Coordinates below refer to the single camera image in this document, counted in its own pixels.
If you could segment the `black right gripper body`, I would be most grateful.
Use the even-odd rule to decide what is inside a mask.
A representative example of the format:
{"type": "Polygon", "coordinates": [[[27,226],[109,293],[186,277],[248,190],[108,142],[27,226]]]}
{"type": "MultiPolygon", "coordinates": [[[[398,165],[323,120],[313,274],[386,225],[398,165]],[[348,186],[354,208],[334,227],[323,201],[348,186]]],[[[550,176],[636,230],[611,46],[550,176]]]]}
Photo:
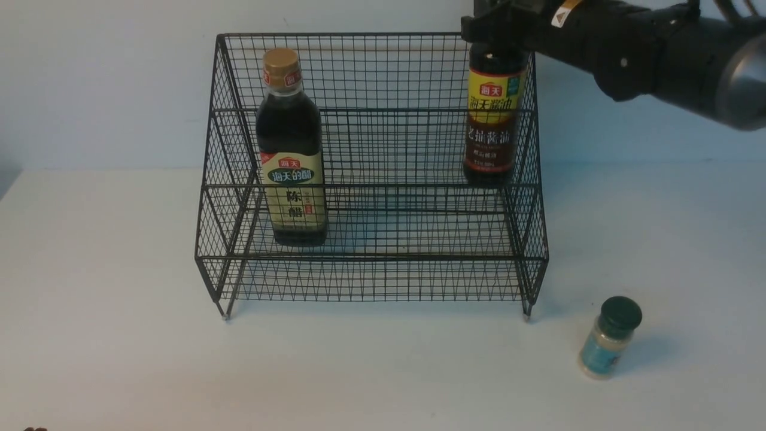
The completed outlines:
{"type": "Polygon", "coordinates": [[[517,48],[560,57],[551,25],[559,1],[473,1],[473,14],[461,18],[461,38],[502,51],[517,48]]]}

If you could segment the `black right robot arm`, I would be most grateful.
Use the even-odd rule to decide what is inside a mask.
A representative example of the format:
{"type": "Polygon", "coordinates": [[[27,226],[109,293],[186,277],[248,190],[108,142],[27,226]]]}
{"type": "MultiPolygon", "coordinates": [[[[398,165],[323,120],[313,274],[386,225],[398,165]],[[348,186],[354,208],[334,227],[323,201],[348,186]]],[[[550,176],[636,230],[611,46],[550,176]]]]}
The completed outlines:
{"type": "Polygon", "coordinates": [[[650,9],[624,1],[498,1],[461,19],[467,42],[519,47],[594,77],[616,102],[649,95],[739,131],[765,123],[765,19],[717,1],[650,9]]]}

